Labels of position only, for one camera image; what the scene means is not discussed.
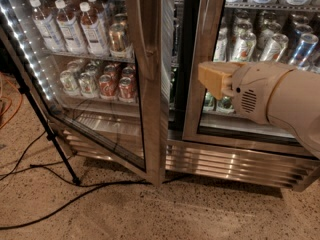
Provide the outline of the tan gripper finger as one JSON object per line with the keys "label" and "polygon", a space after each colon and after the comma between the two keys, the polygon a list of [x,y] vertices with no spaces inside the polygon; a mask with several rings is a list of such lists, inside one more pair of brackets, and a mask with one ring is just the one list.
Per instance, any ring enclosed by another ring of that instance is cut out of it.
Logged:
{"label": "tan gripper finger", "polygon": [[244,66],[241,62],[203,62],[199,64],[201,70],[214,70],[232,74],[235,70]]}
{"label": "tan gripper finger", "polygon": [[231,92],[232,74],[201,70],[198,65],[198,80],[217,100],[221,100]]}

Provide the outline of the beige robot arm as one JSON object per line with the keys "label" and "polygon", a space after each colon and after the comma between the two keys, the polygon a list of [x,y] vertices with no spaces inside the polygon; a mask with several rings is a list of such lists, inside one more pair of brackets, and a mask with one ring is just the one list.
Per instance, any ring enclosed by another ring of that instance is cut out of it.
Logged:
{"label": "beige robot arm", "polygon": [[258,124],[293,135],[320,158],[320,75],[280,62],[202,62],[198,80],[217,99]]}

